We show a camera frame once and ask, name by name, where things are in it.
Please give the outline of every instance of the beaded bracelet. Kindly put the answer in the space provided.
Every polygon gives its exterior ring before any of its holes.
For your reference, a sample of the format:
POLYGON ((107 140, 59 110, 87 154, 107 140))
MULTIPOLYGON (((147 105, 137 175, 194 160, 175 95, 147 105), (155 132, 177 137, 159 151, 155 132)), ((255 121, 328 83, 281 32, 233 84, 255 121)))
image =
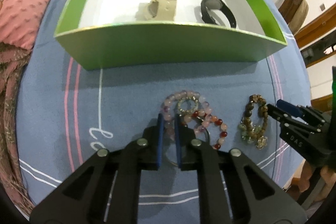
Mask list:
POLYGON ((225 141, 227 136, 227 125, 223 123, 223 120, 218 119, 217 116, 212 115, 213 109, 209 106, 209 103, 205 101, 205 97, 201 96, 198 92, 182 90, 169 95, 162 105, 162 114, 165 120, 165 132, 172 140, 175 140, 174 131, 174 108, 173 103, 177 101, 175 112, 183 117, 183 125, 187 126, 193 118, 201 120, 202 124, 194 128, 195 135, 200 135, 207 131, 207 128, 211 123, 214 123, 220 128, 219 139, 217 143, 212 147, 216 150, 221 148, 221 145, 225 141), (182 104, 188 101, 193 101, 194 105, 190 109, 183 109, 182 104))
POLYGON ((267 111, 266 100, 263 99, 260 94, 253 94, 249 97, 249 103, 246 105, 243 118, 238 125, 238 128, 241 130, 242 139, 248 144, 256 144, 258 149, 262 149, 267 145, 267 137, 264 136, 268 121, 267 111), (262 126, 253 126, 251 121, 252 110, 255 103, 259 105, 258 116, 263 118, 262 126))

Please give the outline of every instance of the black watch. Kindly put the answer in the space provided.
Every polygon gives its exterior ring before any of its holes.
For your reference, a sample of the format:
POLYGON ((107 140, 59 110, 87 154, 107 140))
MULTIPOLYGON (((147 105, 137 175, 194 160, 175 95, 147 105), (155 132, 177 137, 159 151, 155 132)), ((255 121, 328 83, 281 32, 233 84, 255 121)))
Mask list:
POLYGON ((231 28, 236 28, 237 27, 237 22, 235 19, 235 16, 229 9, 229 7, 226 6, 226 4, 223 2, 223 0, 202 0, 201 2, 201 13, 202 13, 202 20, 205 23, 209 24, 216 24, 216 21, 212 16, 209 15, 208 13, 209 10, 219 10, 221 11, 226 18, 230 22, 230 27, 231 28))

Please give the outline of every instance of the screw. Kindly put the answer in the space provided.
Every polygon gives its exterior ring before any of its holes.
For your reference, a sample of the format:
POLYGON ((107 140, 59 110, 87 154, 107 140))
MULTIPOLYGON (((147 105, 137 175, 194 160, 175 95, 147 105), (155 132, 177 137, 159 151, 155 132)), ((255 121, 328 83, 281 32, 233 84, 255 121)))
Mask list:
POLYGON ((109 152, 107 149, 99 149, 97 155, 98 157, 106 157, 108 153, 109 152))
POLYGON ((239 157, 242 153, 239 149, 237 148, 234 148, 230 151, 231 155, 234 156, 234 157, 239 157))
POLYGON ((202 142, 199 139, 193 139, 191 140, 191 145, 192 146, 200 146, 202 142))
POLYGON ((148 145, 148 141, 144 138, 140 138, 137 140, 137 144, 140 145, 140 146, 146 146, 148 145))

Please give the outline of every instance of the beige watch strap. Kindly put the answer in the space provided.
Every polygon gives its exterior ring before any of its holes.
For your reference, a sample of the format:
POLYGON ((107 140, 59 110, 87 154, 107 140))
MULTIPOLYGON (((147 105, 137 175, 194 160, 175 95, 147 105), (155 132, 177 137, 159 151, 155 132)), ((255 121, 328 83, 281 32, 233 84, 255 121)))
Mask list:
POLYGON ((151 0, 145 7, 147 20, 174 20, 177 0, 151 0))

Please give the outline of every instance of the blue bed sheet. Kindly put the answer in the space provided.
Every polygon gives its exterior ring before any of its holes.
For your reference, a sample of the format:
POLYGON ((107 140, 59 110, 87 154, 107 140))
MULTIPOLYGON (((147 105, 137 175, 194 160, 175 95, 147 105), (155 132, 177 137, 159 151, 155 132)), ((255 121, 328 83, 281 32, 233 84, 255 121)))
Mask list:
MULTIPOLYGON (((123 148, 153 125, 164 98, 183 89, 203 94, 214 113, 228 124, 221 150, 241 149, 283 186, 302 157, 279 138, 269 119, 269 145, 263 150, 241 141, 237 125, 248 97, 269 103, 284 99, 310 105, 310 85, 299 49, 272 0, 265 0, 288 46, 257 63, 143 65, 85 71, 53 38, 67 0, 51 0, 21 81, 17 102, 17 142, 24 184, 38 204, 96 149, 123 148)), ((211 142, 218 129, 210 127, 211 142)), ((199 223, 196 172, 181 172, 174 143, 164 140, 162 167, 143 172, 139 223, 199 223)))

